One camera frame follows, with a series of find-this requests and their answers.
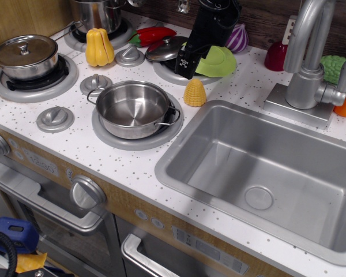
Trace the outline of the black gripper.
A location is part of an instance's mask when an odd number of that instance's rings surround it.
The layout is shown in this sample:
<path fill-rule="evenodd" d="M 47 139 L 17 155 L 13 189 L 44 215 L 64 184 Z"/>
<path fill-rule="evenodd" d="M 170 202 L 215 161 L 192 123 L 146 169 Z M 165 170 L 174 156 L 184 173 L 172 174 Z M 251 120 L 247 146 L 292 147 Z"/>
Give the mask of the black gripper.
<path fill-rule="evenodd" d="M 193 50 L 192 45 L 185 43 L 178 51 L 174 73 L 188 80 L 192 79 L 201 58 L 206 58 L 210 46 Z"/>

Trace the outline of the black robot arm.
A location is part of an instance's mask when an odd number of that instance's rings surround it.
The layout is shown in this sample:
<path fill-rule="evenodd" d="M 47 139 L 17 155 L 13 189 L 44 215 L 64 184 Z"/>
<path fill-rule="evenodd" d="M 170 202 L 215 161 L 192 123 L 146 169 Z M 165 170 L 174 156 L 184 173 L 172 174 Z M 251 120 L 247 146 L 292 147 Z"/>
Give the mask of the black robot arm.
<path fill-rule="evenodd" d="M 225 46 L 237 24 L 242 6 L 236 0 L 199 1 L 190 36 L 178 51 L 174 73 L 192 79 L 202 58 L 212 46 Z"/>

